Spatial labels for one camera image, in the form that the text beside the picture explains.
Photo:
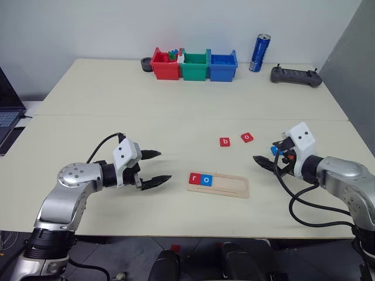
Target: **blue bin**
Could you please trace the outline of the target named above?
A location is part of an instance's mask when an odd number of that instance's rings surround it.
[[[238,67],[235,50],[230,55],[211,54],[211,50],[209,50],[209,60],[209,76],[211,81],[232,82],[236,74],[236,68]]]

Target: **robotic arm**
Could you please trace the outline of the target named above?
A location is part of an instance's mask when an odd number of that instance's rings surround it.
[[[75,243],[74,233],[91,193],[103,187],[121,187],[126,184],[134,184],[145,190],[171,178],[158,176],[148,181],[140,179],[138,161],[161,153],[155,150],[141,151],[137,143],[121,133],[117,135],[119,144],[113,150],[113,164],[105,161],[73,163],[59,171],[56,186],[40,208],[34,230],[25,251],[18,258],[11,281],[29,280],[30,277],[35,280],[37,276],[60,276],[65,271],[69,261],[68,251]]]
[[[341,199],[353,218],[352,231],[356,237],[353,246],[364,259],[364,265],[360,266],[363,280],[375,280],[375,176],[359,163],[316,156],[315,138],[304,122],[282,137],[282,141],[273,143],[277,147],[275,162],[263,156],[254,156],[254,160],[276,174],[283,185],[281,177],[291,174],[320,185]],[[283,169],[277,166],[280,154],[282,162],[287,164]]]

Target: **laptop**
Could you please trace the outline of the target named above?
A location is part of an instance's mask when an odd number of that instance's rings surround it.
[[[0,146],[25,112],[25,106],[0,68]]]

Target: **laptop keyboard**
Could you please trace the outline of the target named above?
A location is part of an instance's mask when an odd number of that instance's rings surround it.
[[[0,112],[0,127],[9,127],[17,118],[19,112]]]

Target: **blue can label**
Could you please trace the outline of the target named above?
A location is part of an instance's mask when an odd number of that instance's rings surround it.
[[[257,42],[255,43],[254,53],[251,58],[249,70],[259,72],[262,67],[265,53],[270,44],[271,36],[268,34],[259,34]]]

